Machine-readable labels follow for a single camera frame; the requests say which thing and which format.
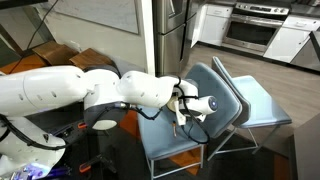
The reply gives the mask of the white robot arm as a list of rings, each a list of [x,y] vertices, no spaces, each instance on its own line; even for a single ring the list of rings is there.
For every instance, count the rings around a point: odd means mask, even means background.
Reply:
[[[191,81],[139,71],[119,76],[106,69],[84,72],[75,66],[56,66],[0,77],[0,113],[8,117],[28,116],[77,101],[92,111],[115,102],[154,108],[167,106],[180,125],[186,123],[187,112],[203,119],[218,108],[216,99],[201,97]]]

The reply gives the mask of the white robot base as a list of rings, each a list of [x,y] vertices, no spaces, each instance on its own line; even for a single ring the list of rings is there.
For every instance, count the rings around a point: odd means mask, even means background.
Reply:
[[[25,117],[9,117],[18,130],[39,144],[56,147],[65,145],[62,138],[47,134]],[[32,180],[46,177],[62,158],[65,150],[44,150],[28,146],[10,132],[0,142],[0,177],[9,178],[14,172],[32,175]]]

